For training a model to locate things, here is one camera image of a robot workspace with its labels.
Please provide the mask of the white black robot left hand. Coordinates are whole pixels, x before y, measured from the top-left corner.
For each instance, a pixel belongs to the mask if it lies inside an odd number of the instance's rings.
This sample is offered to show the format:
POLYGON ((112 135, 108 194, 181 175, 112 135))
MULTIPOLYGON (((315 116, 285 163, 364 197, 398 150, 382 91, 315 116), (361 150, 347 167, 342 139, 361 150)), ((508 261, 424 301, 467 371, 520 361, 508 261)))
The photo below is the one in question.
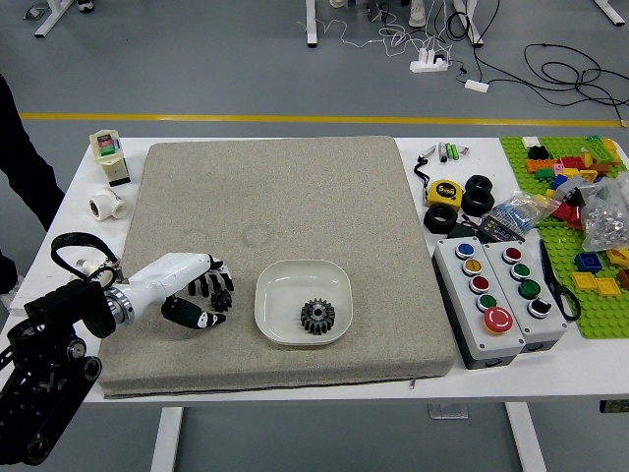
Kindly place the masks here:
POLYGON ((206 329, 226 321, 233 291, 231 273, 220 259, 208 254, 168 253, 128 281, 113 284, 105 295, 117 325, 132 325, 155 305, 161 308, 163 318, 176 325, 206 329), (194 295, 197 288, 210 301, 206 310, 178 296, 183 289, 194 295))

